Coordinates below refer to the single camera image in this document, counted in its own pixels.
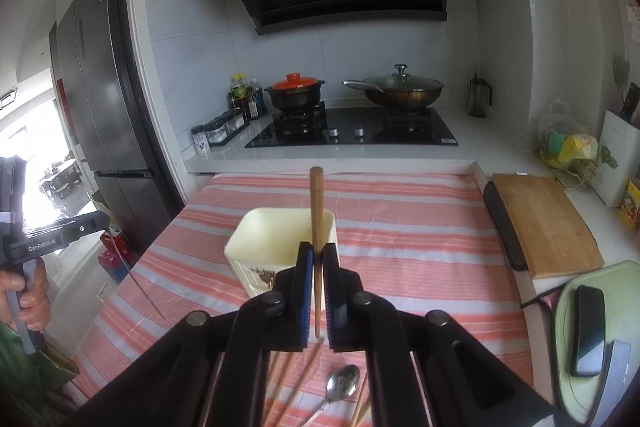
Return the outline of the left hand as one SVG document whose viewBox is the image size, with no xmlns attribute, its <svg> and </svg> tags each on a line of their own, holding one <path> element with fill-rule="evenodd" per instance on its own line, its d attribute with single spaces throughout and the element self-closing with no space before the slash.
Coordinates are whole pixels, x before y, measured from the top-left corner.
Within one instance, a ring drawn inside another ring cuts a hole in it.
<svg viewBox="0 0 640 427">
<path fill-rule="evenodd" d="M 43 332 L 51 320 L 51 305 L 48 298 L 49 282 L 47 270 L 42 260 L 38 260 L 34 283 L 25 291 L 24 277 L 13 272 L 0 272 L 0 321 L 16 329 L 11 309 L 6 299 L 8 291 L 21 294 L 21 320 L 31 331 Z"/>
</svg>

